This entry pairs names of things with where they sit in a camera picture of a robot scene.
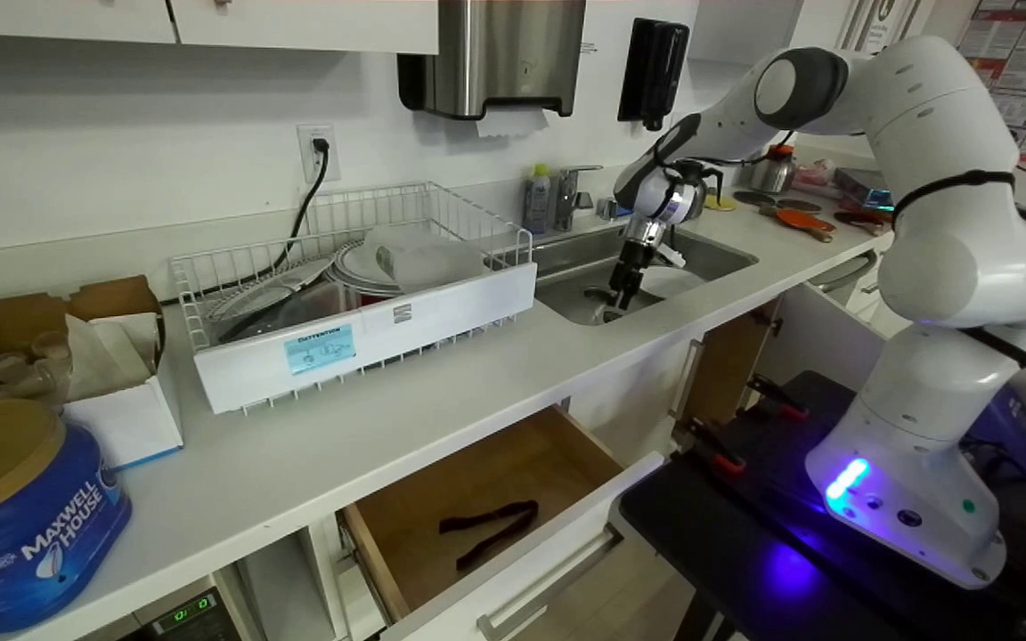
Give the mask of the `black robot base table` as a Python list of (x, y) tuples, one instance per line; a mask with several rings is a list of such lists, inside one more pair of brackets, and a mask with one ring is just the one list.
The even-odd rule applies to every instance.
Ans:
[(790, 376), (708, 440), (620, 496), (625, 519), (751, 641), (1026, 641), (1026, 480), (998, 475), (1004, 574), (963, 591), (838, 522), (801, 455), (849, 411), (824, 374)]

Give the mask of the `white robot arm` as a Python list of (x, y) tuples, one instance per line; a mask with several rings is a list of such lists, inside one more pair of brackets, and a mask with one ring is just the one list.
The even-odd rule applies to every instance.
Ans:
[(936, 34), (872, 57), (789, 45), (713, 107), (682, 119), (612, 186), (632, 214), (608, 273), (625, 309), (662, 235), (701, 201), (701, 176), (744, 164), (779, 131), (859, 136), (895, 195), (879, 296), (905, 317), (805, 478), (827, 513), (981, 591), (1010, 546), (994, 490), (959, 452), (976, 418), (1026, 366), (1026, 214), (1020, 147), (971, 59)]

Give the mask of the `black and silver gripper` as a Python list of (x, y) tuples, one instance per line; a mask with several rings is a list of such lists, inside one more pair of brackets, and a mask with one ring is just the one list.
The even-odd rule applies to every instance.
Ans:
[(694, 164), (626, 172), (617, 177), (612, 201), (632, 220), (608, 273), (608, 305), (626, 309), (656, 255), (652, 244), (659, 244), (672, 224), (690, 220), (701, 210), (701, 172)]

